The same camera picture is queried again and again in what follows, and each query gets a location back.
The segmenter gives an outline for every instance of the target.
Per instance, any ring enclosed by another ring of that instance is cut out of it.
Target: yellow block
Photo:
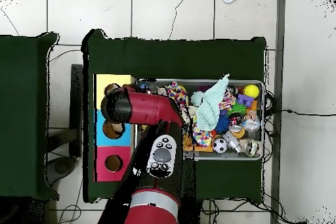
[[[124,84],[134,83],[135,79],[130,75],[115,74],[97,74],[96,75],[96,109],[100,110],[104,90],[109,84],[118,84],[120,87]]]

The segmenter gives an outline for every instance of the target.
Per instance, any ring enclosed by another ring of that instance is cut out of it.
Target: purple toy
[[[227,112],[228,112],[227,109],[222,109],[221,111],[219,111],[219,114],[226,115]]]
[[[254,100],[255,99],[253,97],[248,97],[247,95],[239,94],[237,103],[238,104],[243,104],[246,107],[250,108]]]

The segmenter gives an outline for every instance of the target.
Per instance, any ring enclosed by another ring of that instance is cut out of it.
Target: shape sorter box
[[[94,155],[94,163],[96,168],[95,181],[120,181],[131,161],[131,156],[134,150],[134,125],[125,123],[125,131],[122,136],[117,139],[110,139],[103,132],[105,118],[100,110],[100,104],[104,98],[105,88],[109,84],[118,84],[120,87],[125,84],[135,82],[135,79],[130,75],[115,75],[115,74],[95,74],[95,87],[93,89],[94,98],[94,139],[96,147],[96,156]],[[121,159],[122,167],[118,171],[109,171],[106,168],[106,159],[109,156],[118,156]]]

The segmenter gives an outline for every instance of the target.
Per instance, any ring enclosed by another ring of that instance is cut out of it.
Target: round hole
[[[118,139],[125,132],[125,124],[123,123],[110,123],[105,121],[102,125],[102,131],[105,136],[110,139]]]
[[[105,159],[105,167],[110,172],[118,172],[123,167],[123,160],[120,156],[108,156]]]
[[[120,88],[118,84],[115,84],[115,83],[108,84],[106,88],[104,89],[104,95],[107,95],[111,90],[117,89],[117,88]]]

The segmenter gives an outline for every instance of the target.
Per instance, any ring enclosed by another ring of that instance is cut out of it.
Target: plastic bin
[[[162,87],[164,85],[169,85],[172,81],[177,81],[179,85],[186,88],[189,98],[196,91],[200,85],[212,85],[218,80],[210,79],[157,79],[155,82],[146,81],[145,79],[140,79],[139,82],[150,85],[154,89],[156,87]],[[262,145],[261,153],[259,156],[249,157],[246,153],[237,153],[228,148],[228,150],[222,154],[215,151],[213,152],[198,152],[198,151],[184,151],[184,158],[191,158],[194,156],[195,160],[258,160],[264,154],[264,97],[265,97],[265,87],[264,83],[258,80],[231,80],[229,79],[229,85],[235,86],[246,86],[249,84],[254,84],[259,88],[259,95],[255,99],[257,101],[257,114],[261,121],[260,129],[255,133],[245,132],[242,138],[250,138],[256,141],[260,141]],[[135,146],[138,141],[137,127],[135,127]]]

